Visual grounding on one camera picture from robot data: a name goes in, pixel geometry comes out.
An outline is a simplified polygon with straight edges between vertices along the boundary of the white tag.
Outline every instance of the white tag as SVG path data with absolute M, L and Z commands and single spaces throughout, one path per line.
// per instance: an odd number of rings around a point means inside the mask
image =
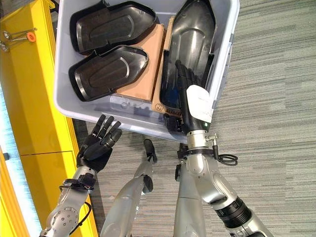
M 213 99 L 207 90 L 198 85 L 191 85 L 187 89 L 190 114 L 196 119 L 211 122 L 213 115 Z

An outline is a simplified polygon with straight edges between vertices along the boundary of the yellow wall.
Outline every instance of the yellow wall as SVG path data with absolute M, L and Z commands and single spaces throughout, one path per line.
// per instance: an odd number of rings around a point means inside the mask
M 5 165 L 4 156 L 0 148 L 0 236 L 28 237 L 22 212 L 16 199 L 15 192 Z
M 3 18 L 0 27 L 9 32 L 37 28 L 35 43 L 24 41 L 10 52 L 1 52 L 0 79 L 26 179 L 45 228 L 58 201 L 58 186 L 75 172 L 78 152 L 72 120 L 53 103 L 55 38 L 48 2 L 30 3 Z M 81 217 L 87 211 L 84 206 Z M 97 236 L 93 213 L 74 236 Z

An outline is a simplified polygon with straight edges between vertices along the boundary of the gray plastic bin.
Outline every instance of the gray plastic bin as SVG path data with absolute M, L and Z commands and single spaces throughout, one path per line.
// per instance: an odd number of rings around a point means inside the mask
M 99 0 L 60 0 L 56 60 L 54 102 L 64 115 L 85 121 L 96 122 L 101 114 L 113 115 L 122 129 L 143 133 L 163 139 L 186 143 L 182 133 L 169 133 L 163 124 L 163 114 L 153 112 L 149 102 L 110 95 L 90 102 L 82 102 L 73 91 L 68 77 L 69 68 L 84 56 L 76 53 L 69 35 L 69 21 L 73 13 L 98 3 Z M 122 0 L 108 0 L 114 5 Z M 154 9 L 160 22 L 167 25 L 170 16 L 175 15 L 184 0 L 138 0 Z M 210 0 L 214 11 L 217 30 L 214 36 L 214 60 L 209 75 L 207 90 L 216 105 L 223 86 L 230 60 L 232 39 L 239 12 L 239 0 Z

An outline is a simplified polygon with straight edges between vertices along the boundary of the black wrist strap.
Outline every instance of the black wrist strap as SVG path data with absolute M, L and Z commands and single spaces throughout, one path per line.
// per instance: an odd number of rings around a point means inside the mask
M 63 186 L 60 186 L 60 188 L 71 188 L 71 189 L 86 189 L 86 190 L 93 190 L 95 179 L 93 178 L 93 175 L 90 173 L 86 173 L 84 175 L 80 175 L 78 179 L 66 179 L 63 183 Z

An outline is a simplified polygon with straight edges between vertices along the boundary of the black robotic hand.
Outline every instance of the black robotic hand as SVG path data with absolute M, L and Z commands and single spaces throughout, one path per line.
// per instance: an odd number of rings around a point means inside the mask
M 112 153 L 112 146 L 122 135 L 117 121 L 107 133 L 114 118 L 110 116 L 101 128 L 105 115 L 101 115 L 92 132 L 87 136 L 77 155 L 77 167 L 85 165 L 97 173 L 107 164 Z
M 209 123 L 194 118 L 190 114 L 187 89 L 190 85 L 200 85 L 200 79 L 194 75 L 191 69 L 186 68 L 180 60 L 176 61 L 177 89 L 179 92 L 179 103 L 182 113 L 182 131 L 187 134 L 194 130 L 209 130 Z

